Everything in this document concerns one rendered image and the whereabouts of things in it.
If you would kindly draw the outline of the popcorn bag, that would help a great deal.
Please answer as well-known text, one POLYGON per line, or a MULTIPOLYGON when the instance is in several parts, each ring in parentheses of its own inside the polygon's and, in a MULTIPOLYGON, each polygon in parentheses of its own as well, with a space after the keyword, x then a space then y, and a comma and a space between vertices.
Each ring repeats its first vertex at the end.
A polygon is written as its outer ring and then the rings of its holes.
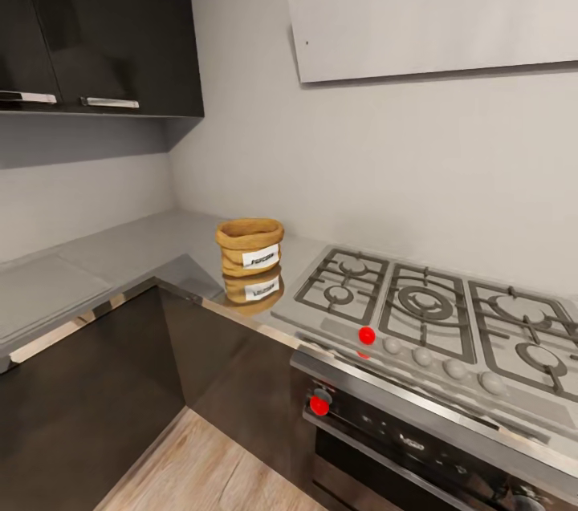
POLYGON ((242 278, 273 270, 280 261, 284 228, 270 218, 241 218, 217 225, 222 272, 242 278))

